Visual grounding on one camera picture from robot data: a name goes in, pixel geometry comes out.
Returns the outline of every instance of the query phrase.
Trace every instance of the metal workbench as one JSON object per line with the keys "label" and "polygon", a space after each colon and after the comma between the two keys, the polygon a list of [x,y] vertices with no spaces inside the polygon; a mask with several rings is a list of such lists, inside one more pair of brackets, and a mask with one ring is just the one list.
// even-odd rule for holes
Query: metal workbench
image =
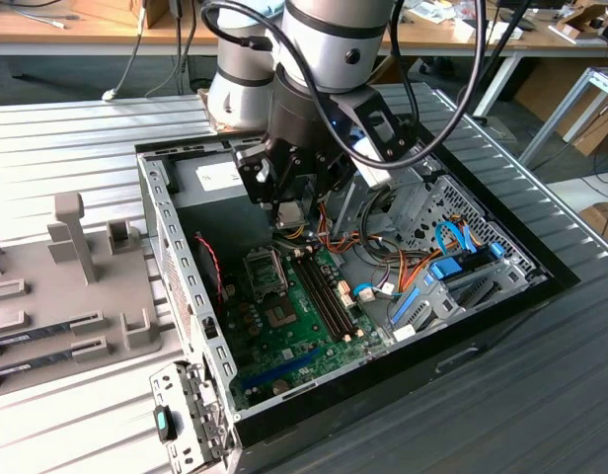
{"label": "metal workbench", "polygon": [[[381,90],[407,110],[401,87]],[[417,95],[438,132],[452,104],[426,86]],[[1,242],[39,238],[58,191],[81,191],[88,229],[128,217],[145,231],[133,144],[208,132],[193,97],[0,108]],[[472,121],[447,145],[582,283],[492,352],[275,473],[608,472],[608,246]],[[153,355],[0,397],[0,474],[169,472],[148,375],[181,350],[174,331],[163,337]]]}

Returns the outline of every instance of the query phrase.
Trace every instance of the ribbed aluminum surface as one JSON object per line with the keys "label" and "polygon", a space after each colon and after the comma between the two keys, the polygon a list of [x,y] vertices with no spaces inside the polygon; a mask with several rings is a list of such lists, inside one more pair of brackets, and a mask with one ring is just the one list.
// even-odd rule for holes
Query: ribbed aluminum surface
{"label": "ribbed aluminum surface", "polygon": [[[47,239],[53,195],[67,191],[83,197],[86,232],[128,218],[145,233],[135,144],[209,132],[194,96],[0,107],[0,243]],[[0,474],[169,472],[148,377],[183,352],[146,263],[162,350],[0,397]]]}

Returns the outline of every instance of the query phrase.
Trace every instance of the white label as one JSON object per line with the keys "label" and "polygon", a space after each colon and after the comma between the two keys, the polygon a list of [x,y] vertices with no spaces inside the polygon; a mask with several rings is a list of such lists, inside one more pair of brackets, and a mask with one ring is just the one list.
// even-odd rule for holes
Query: white label
{"label": "white label", "polygon": [[243,184],[234,162],[217,163],[199,166],[196,175],[206,191],[223,190]]}
{"label": "white label", "polygon": [[403,326],[401,329],[394,331],[394,338],[396,338],[396,340],[398,342],[404,341],[406,338],[410,338],[411,336],[415,336],[415,335],[416,335],[416,330],[414,329],[414,326],[412,326],[411,324],[408,324],[407,326]]}

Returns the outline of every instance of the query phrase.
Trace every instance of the white cable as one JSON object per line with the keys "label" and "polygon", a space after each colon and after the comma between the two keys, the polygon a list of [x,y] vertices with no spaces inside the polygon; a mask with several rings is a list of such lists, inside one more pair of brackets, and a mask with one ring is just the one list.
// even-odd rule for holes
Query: white cable
{"label": "white cable", "polygon": [[17,10],[16,8],[12,8],[12,11],[21,15],[22,17],[34,20],[35,22],[45,23],[46,25],[51,25],[53,27],[60,28],[61,30],[65,30],[66,28],[64,23],[56,22],[54,20],[46,20],[44,18],[37,17],[36,15],[31,15],[29,13],[22,12],[21,10]]}
{"label": "white cable", "polygon": [[105,102],[111,102],[113,99],[115,99],[115,96],[117,96],[117,93],[119,92],[122,85],[124,84],[124,81],[126,80],[126,76],[128,76],[128,72],[130,71],[130,68],[133,65],[133,61],[135,61],[135,56],[137,55],[137,50],[139,49],[139,46],[142,43],[142,34],[144,33],[144,21],[146,20],[146,4],[147,3],[148,3],[148,0],[143,0],[142,6],[139,9],[139,18],[137,19],[137,40],[135,41],[135,46],[133,47],[133,52],[131,53],[130,57],[128,58],[128,62],[126,63],[126,68],[124,69],[124,73],[122,74],[122,77],[119,80],[119,82],[117,83],[117,85],[114,88],[107,90],[107,92],[105,92],[105,94],[103,94],[103,101],[105,101]]}

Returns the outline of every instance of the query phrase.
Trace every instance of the ram slot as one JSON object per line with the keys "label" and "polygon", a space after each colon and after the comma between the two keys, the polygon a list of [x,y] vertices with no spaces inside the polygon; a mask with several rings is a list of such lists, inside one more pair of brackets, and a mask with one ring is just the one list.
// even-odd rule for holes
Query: ram slot
{"label": "ram slot", "polygon": [[312,258],[304,264],[304,267],[305,269],[308,269],[309,275],[315,279],[316,284],[318,284],[322,289],[324,292],[324,297],[330,301],[334,310],[334,317],[337,318],[337,322],[340,328],[342,328],[342,334],[353,336],[356,332],[356,328],[352,324],[352,321],[350,321],[350,318],[343,309],[343,306],[340,304],[337,295],[333,289],[329,287],[328,282],[324,278],[324,274],[322,274],[320,268]]}
{"label": "ram slot", "polygon": [[313,302],[333,340],[337,342],[346,335],[353,335],[356,328],[345,314],[336,295],[329,288],[312,258],[298,259],[293,268],[313,298]]}

